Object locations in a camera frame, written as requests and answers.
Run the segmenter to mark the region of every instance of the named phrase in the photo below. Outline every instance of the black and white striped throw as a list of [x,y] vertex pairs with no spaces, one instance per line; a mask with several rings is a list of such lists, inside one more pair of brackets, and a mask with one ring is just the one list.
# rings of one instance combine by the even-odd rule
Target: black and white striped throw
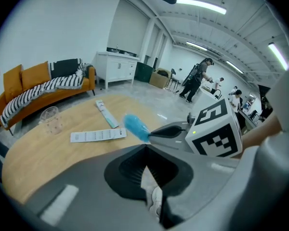
[[83,75],[81,68],[79,68],[75,74],[66,77],[57,77],[26,90],[6,105],[0,116],[1,123],[7,128],[9,120],[11,120],[22,108],[30,104],[32,100],[37,99],[43,94],[55,92],[56,89],[81,89],[82,83]]

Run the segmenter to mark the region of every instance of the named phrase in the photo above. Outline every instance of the orange sofa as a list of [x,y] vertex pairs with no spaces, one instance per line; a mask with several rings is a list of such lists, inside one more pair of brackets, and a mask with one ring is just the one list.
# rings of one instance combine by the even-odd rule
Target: orange sofa
[[[34,71],[32,71],[32,69],[26,69],[24,71],[21,71],[18,75],[15,74],[15,69],[10,70],[12,75],[14,78],[14,81],[12,80],[7,80],[8,74],[10,74],[9,72],[5,73],[3,75],[3,79],[4,79],[4,93],[2,93],[0,95],[0,116],[2,115],[2,112],[5,108],[5,106],[8,104],[7,101],[7,96],[10,95],[11,93],[15,93],[15,90],[18,89],[17,91],[17,95],[19,95],[19,93],[21,94],[22,92],[25,92],[25,84],[23,83],[25,76],[26,76],[26,86],[33,84],[33,86],[35,86],[36,84],[41,84],[41,83],[37,83],[37,78],[41,79],[42,75],[46,75],[48,74],[48,72],[45,72],[45,64],[39,64],[34,68]],[[21,87],[17,87],[17,88],[13,88],[13,87],[6,87],[8,85],[11,85],[11,83],[13,84],[15,81],[17,81],[18,83],[20,83],[20,85],[22,85]],[[82,93],[85,91],[89,91],[92,90],[94,93],[94,88],[95,88],[95,69],[94,67],[89,67],[89,78],[85,78],[83,79],[83,84],[82,84],[82,88],[81,89],[76,89],[76,90],[56,90],[55,92],[52,93],[47,93],[47,94],[43,94],[42,96],[38,97],[35,100],[32,100],[31,103],[22,108],[11,120],[9,120],[8,122],[8,127],[5,128],[3,126],[3,124],[1,123],[0,120],[0,124],[2,127],[4,127],[4,129],[9,130],[10,127],[12,127],[14,124],[16,124],[17,122],[21,121],[22,119],[24,119],[26,116],[36,112],[37,110],[52,104],[56,101],[59,101],[61,99],[73,96],[75,94],[78,93]]]

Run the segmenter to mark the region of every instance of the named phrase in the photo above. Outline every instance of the gray floor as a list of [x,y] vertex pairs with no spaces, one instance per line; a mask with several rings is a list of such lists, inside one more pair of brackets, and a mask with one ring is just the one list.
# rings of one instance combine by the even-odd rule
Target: gray floor
[[[95,96],[93,96],[91,92],[85,92],[53,103],[50,106],[56,106],[60,111],[63,111],[95,97],[102,97],[108,94],[123,94],[138,100],[139,103],[142,103],[147,107],[150,107],[158,114],[163,124],[186,120],[188,113],[193,107],[191,103],[187,103],[184,99],[180,98],[179,93],[175,95],[172,91],[163,90],[137,80],[134,81],[133,85],[131,85],[130,81],[109,83],[108,90],[105,90],[104,86],[101,85],[100,87],[96,87],[94,91]],[[22,121],[21,128],[14,133],[14,136],[12,136],[9,131],[1,128],[0,141],[10,148],[19,138],[38,125],[40,114],[45,109],[46,107],[26,117]]]

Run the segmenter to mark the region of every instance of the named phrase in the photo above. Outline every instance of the ceiling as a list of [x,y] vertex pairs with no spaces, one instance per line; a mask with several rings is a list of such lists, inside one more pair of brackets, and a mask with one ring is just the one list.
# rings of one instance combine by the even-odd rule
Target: ceiling
[[253,85],[270,87],[285,72],[268,44],[274,42],[286,61],[289,46],[264,0],[202,0],[226,8],[225,15],[192,5],[142,1],[157,14],[173,44],[190,48],[188,40],[207,48],[210,52],[206,53],[221,63],[230,61],[237,66],[244,72],[242,77]]

